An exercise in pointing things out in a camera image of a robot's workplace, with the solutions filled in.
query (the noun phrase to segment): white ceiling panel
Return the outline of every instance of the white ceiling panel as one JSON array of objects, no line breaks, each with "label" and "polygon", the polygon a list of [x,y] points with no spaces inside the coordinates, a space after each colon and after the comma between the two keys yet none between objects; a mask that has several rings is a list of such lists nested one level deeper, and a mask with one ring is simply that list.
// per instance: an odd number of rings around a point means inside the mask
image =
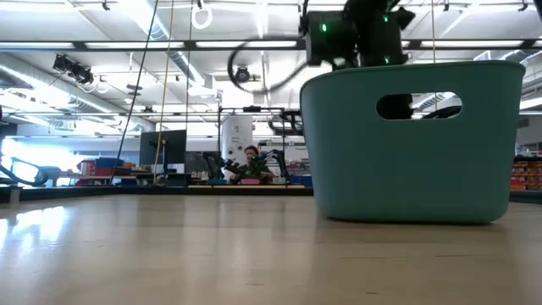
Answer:
[{"label": "white ceiling panel", "polygon": [[146,40],[147,35],[129,16],[119,11],[86,11],[83,12],[101,32],[106,34],[102,40],[139,41]]},{"label": "white ceiling panel", "polygon": [[103,40],[77,13],[0,11],[0,40]]},{"label": "white ceiling panel", "polygon": [[536,11],[470,14],[445,38],[536,38],[542,36],[542,24]]}]

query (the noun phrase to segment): ceiling light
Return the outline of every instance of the ceiling light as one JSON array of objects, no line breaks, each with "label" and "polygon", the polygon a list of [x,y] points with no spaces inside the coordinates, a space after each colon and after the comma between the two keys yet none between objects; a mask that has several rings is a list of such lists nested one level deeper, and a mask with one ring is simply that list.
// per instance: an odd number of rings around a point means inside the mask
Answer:
[{"label": "ceiling light", "polygon": [[[243,42],[196,42],[197,47],[238,47]],[[295,47],[295,41],[249,42],[246,47]]]},{"label": "ceiling light", "polygon": [[[146,42],[87,42],[87,48],[119,48],[119,49],[144,49]],[[149,42],[148,48],[168,48],[169,42]],[[171,42],[169,47],[184,47],[183,42]]]},{"label": "ceiling light", "polygon": [[2,94],[0,98],[0,105],[4,107],[9,107],[13,109],[18,109],[19,111],[24,112],[51,112],[51,113],[59,113],[58,110],[48,107],[47,105],[31,102],[27,99],[24,99],[22,97],[19,97],[17,95],[7,93]]},{"label": "ceiling light", "polygon": [[75,46],[71,42],[0,42],[0,48],[7,48],[7,49],[33,49],[33,48],[72,49],[72,48],[75,48]]},{"label": "ceiling light", "polygon": [[519,109],[523,110],[523,109],[527,109],[527,108],[531,108],[531,107],[535,107],[539,105],[542,105],[542,97],[533,98],[526,101],[521,101],[519,103]]},{"label": "ceiling light", "polygon": [[432,59],[432,58],[420,58],[414,60],[413,64],[439,64],[439,63],[456,63],[456,62],[462,62],[465,61],[463,59]]},{"label": "ceiling light", "polygon": [[542,115],[542,111],[520,111],[519,115]]},{"label": "ceiling light", "polygon": [[518,47],[523,41],[426,41],[422,47]]},{"label": "ceiling light", "polygon": [[[517,12],[519,9],[521,9],[521,7],[516,4],[486,4],[486,5],[480,5],[474,8],[473,13],[483,14],[483,13]],[[536,10],[536,7],[529,6],[529,7],[526,7],[523,11],[525,10],[534,11]]]},{"label": "ceiling light", "polygon": [[36,12],[36,13],[72,13],[78,9],[63,3],[1,3],[0,10],[10,12]]}]

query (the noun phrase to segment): ceiling duct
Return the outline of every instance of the ceiling duct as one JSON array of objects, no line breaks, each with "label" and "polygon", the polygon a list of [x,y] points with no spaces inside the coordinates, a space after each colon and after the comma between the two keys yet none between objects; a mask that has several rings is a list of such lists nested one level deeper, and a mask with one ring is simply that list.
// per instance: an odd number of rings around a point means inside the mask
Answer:
[{"label": "ceiling duct", "polygon": [[[146,34],[148,34],[154,12],[152,9],[154,3],[150,3],[150,1],[119,0],[123,13],[129,15]],[[169,35],[170,33],[163,26],[162,20],[157,15],[152,24],[150,39],[152,41],[167,41]],[[189,94],[203,97],[216,96],[217,91],[214,88],[214,78],[211,75],[198,72],[194,65],[188,62],[188,58],[182,52],[170,51],[165,54],[169,55],[169,60],[188,78],[192,88],[197,88],[197,90],[189,90]]]},{"label": "ceiling duct", "polygon": [[32,89],[32,86],[9,73],[0,70],[0,89]]},{"label": "ceiling duct", "polygon": [[[531,58],[539,56],[539,50],[514,50],[514,51],[494,51],[488,50],[473,59],[473,61],[481,60],[506,60],[514,63],[520,63],[525,66],[529,64]],[[523,98],[529,96],[532,98],[532,93],[538,94],[538,88],[542,86],[542,78],[538,78],[523,84]],[[435,103],[442,103],[449,98],[454,97],[455,95],[451,92],[443,93],[430,93],[425,95],[425,98],[420,98],[419,102],[414,103],[414,108],[418,111],[424,111],[425,109],[431,108]]]},{"label": "ceiling duct", "polygon": [[75,128],[77,128],[77,124],[72,119],[53,119],[48,122],[56,130],[75,131]]},{"label": "ceiling duct", "polygon": [[[64,80],[57,80],[56,76],[49,75],[6,53],[0,53],[0,72],[27,83],[45,102],[68,104],[79,101],[79,107],[82,111],[95,109],[92,111],[103,113],[125,112],[122,108],[116,107],[90,93],[85,93]],[[132,121],[141,125],[145,131],[155,130],[154,124],[142,118],[132,118]]]},{"label": "ceiling duct", "polygon": [[451,98],[454,96],[455,94],[451,92],[430,93],[429,97],[426,97],[421,102],[418,102],[419,106],[417,106],[416,109],[418,111],[424,111],[424,109],[430,108],[431,106],[434,106],[436,103],[442,103],[448,98]]}]

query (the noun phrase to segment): ceiling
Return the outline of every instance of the ceiling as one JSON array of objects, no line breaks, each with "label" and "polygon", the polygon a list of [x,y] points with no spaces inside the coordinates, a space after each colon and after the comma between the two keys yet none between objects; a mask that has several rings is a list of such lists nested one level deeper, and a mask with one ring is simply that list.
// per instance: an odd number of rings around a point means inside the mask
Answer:
[{"label": "ceiling", "polygon": [[[0,0],[0,41],[144,41],[147,34],[139,24],[146,21],[138,18],[141,8],[136,3],[147,0],[108,0],[109,11],[102,8],[99,0],[41,0],[17,1]],[[312,0],[310,10],[340,10],[344,0]],[[151,8],[153,0],[148,0]],[[401,0],[400,5],[417,13],[416,19],[404,30],[406,39],[460,38],[460,39],[520,39],[542,36],[542,24],[532,1],[527,1],[528,9],[518,12],[522,2],[518,0],[455,1],[450,9],[444,11],[444,2],[435,0],[434,12],[427,0]],[[210,8],[213,18],[208,27],[197,29],[191,22],[192,1],[174,0],[171,37],[175,40],[243,40],[264,36],[296,36],[299,25],[298,2],[294,0],[215,0],[204,1],[204,8]],[[157,18],[165,29],[169,29],[172,2],[160,0]],[[206,21],[206,13],[196,15],[200,24]],[[61,52],[70,60],[91,67],[97,80],[104,83],[89,93],[104,101],[111,111],[128,110],[130,104],[126,85],[135,84],[137,72],[143,61],[142,52]],[[24,63],[59,77],[63,82],[76,85],[68,76],[61,75],[52,66],[57,53],[23,52],[10,53]],[[437,62],[472,60],[481,51],[415,51],[411,52],[410,63],[430,63],[436,56]],[[230,51],[197,51],[185,53],[193,67],[202,75],[212,75],[214,89],[232,92],[227,81],[226,62]],[[268,84],[276,83],[286,77],[305,59],[304,51],[264,51],[251,50],[240,53],[235,64],[246,65],[251,74],[262,75],[263,66]],[[538,65],[530,68],[530,75],[537,75]],[[166,70],[168,73],[166,90]],[[273,93],[268,105],[273,107],[298,108],[299,88],[304,81],[330,71],[329,66],[306,69],[288,86]],[[164,101],[170,105],[164,111],[205,112],[217,110],[217,99],[187,93],[186,78],[179,68],[168,61],[165,53],[149,52],[145,57],[141,77],[141,95],[135,100],[135,111],[145,106],[159,110],[163,94]],[[261,81],[248,83],[250,88],[262,87]],[[83,86],[90,91],[94,86]],[[264,105],[263,98],[254,103]],[[203,121],[195,116],[194,121]],[[156,123],[159,118],[146,118],[146,122]]]}]

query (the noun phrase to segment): blue bin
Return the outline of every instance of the blue bin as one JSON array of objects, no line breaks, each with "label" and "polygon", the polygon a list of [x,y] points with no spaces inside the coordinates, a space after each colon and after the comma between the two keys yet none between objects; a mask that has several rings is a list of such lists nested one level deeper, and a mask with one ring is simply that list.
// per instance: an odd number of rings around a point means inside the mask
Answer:
[{"label": "blue bin", "polygon": [[[314,196],[336,219],[489,223],[508,206],[525,68],[507,61],[346,69],[301,89]],[[454,92],[450,119],[385,120],[390,94]]]},{"label": "blue bin", "polygon": [[312,177],[311,176],[292,176],[290,177],[290,182],[293,184],[312,186]]},{"label": "blue bin", "polygon": [[[96,168],[113,168],[115,167],[115,161],[117,158],[97,158],[96,159]],[[120,160],[117,162],[117,167],[123,166],[124,161]]]}]

